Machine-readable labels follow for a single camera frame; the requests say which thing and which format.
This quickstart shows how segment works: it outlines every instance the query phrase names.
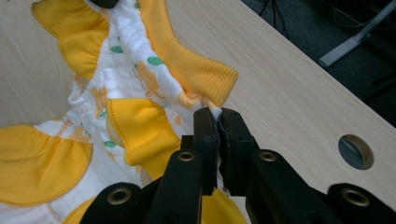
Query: black cable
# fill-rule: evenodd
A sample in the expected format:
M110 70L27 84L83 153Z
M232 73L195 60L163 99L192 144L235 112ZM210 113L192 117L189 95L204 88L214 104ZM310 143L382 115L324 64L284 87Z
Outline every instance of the black cable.
M282 14L280 14L280 10L279 10L279 7L278 7L278 5L277 5L277 2L276 2L276 11L277 11L277 14L278 14L278 16L279 16L279 19L280 19L280 22L282 23L282 31L281 31L281 34L285 34L285 37L287 38L287 39L289 39L289 35L288 35L288 32L286 31L286 23L285 23L285 19L283 18L283 16L282 16Z
M268 3L270 2L270 0L265 0L264 2L264 6L262 7L262 11L260 11L259 16L262 16L262 13L264 12L264 10L267 8Z
M272 9L273 9L273 20L274 20L274 28L276 29L276 0L272 0Z
M273 20L274 20L273 26L276 29L276 13L277 13L277 16L279 17L280 23L282 24L282 30L280 31L280 33L282 35L284 35L287 39L289 39L288 32L286 31L285 19L283 18L282 14L280 13L280 9L279 9L279 6L277 5L276 0L265 0L264 1L264 6L262 7L262 10L260 11L259 16L260 17L262 16L262 13L267 8L267 6L268 6L270 1L271 1L272 11L273 11Z

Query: yellow fabric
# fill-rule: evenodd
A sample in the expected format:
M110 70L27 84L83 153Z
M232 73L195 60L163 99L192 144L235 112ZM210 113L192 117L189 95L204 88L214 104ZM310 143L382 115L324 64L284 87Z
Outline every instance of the yellow fabric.
M221 189L216 189L212 196L204 196L202 200L202 223L247 223L238 207Z
M32 4L32 12L58 38L59 49L69 66L91 79L108 34L109 25L102 16L81 0L42 0Z
M165 0L138 0L151 46L187 92L206 96L222 107L238 73L233 68L183 47L174 35Z
M82 178L91 155L91 144L32 126L0 129L0 201L29 206L56 199Z
M139 6L152 47L175 79L186 92L202 94L215 105L222 106L237 79L237 72L180 45L164 0L141 0ZM33 4L32 11L37 20L58 38L61 53L70 67L91 79L101 44L108 33L108 24L101 15L90 9L83 0L42 0ZM126 148L126 162L143 166L153 179L161 176L170 155L180 144L164 110L146 99L108 100L107 119L112 129L109 130L110 135ZM64 164L63 161L54 161L52 166L58 167L57 163ZM46 166L38 164L37 168ZM70 168L63 169L58 174L64 174ZM51 186L49 191L52 188L57 189L57 184ZM91 202L82 204L66 222L77 223ZM216 190L214 196L204 197L203 222L228 224L245 223L245 220L236 205Z
M107 119L125 147L125 161L143 166L153 179L162 176L180 148L163 108L147 99L107 99Z

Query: yellow ruffled edge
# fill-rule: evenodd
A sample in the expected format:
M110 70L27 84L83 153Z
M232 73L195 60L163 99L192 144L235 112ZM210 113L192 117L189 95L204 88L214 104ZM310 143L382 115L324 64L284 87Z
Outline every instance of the yellow ruffled edge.
M49 165L51 165L50 169L57 168L56 166L54 167L53 162L54 161L59 161L59 155L64 153L64 148L67 147L68 149L74 149L75 151L73 153L67 154L69 157L76 157L76 153L79 154L79 160L82 161L79 164L79 169L78 172L74 172L74 176L72 180L69 181L64 181L65 177L62 177L60 175L54 175L55 176L55 182L48 182L48 181L43 181L43 179L39 179L38 182L34 180L26 182L26 178L17 178L13 184L19 184L18 186L14 186L14 189L16 191L21 190L21 193L18 195L13 195L10 194L11 197L14 197L14 199L10 200L10 197L2 197L0 198L0 202L7 203L7 204L12 204L15 206L34 206L42 203L47 203L49 201L52 201L61 195L64 195L67 191L69 191L71 188L73 188L79 180L85 175L86 170L88 169L88 166L91 161L92 157L92 145L89 143L82 143L82 142L77 142L74 140L70 139L62 139L57 136L50 136L45 133L40 132L36 128L30 125L14 125L14 126L9 126L6 128L0 129L0 133L2 134L0 138L0 142L2 142L1 147L7 147L7 148L26 148L27 151L32 152L34 154L32 155L25 155L25 154L7 154L7 150L3 148L2 152L5 152L5 162L11 162L15 161L18 163L18 161L22 161L23 164L18 164L18 168L16 170L24 169L25 171L31 171L33 169L37 169L39 167L36 167L37 163L32 162L33 158L36 158L35 161L41 161L39 163L42 165L42 160L48 160L49 158L51 159ZM64 168L65 164L62 164L61 162L58 162L58 164L61 164L61 166ZM8 167L3 167L3 171L6 170L8 174L14 174L15 172L8 171ZM45 169L44 170L44 175L47 177L47 175L53 175L53 172L50 172L50 169ZM35 186L39 186L42 188L44 185L45 189L51 189L49 190L50 192L44 191L43 190L33 190ZM37 196L38 195L43 195L45 194L45 198L39 199Z
M90 80L108 34L106 20L81 0L42 0L32 4L32 13L44 29L58 39L66 63Z

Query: light wood surface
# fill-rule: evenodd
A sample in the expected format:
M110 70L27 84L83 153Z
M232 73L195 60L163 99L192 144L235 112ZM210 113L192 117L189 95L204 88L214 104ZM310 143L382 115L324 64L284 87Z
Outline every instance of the light wood surface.
M0 127L36 124L67 109L73 72L28 0L0 2ZM396 130L239 0L168 0L186 47L240 73L225 107L241 113L261 148L282 154L313 188L347 182L396 210ZM345 134L363 139L374 166L341 157Z

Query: table hole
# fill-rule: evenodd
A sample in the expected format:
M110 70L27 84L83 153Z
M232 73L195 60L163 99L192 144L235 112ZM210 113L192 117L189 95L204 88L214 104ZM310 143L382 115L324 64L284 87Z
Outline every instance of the table hole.
M341 195L347 202L360 207L366 207L370 204L370 200L364 194L354 189L342 189Z
M343 159L358 170L367 170L374 165L374 154L369 145L353 134L346 134L338 141Z

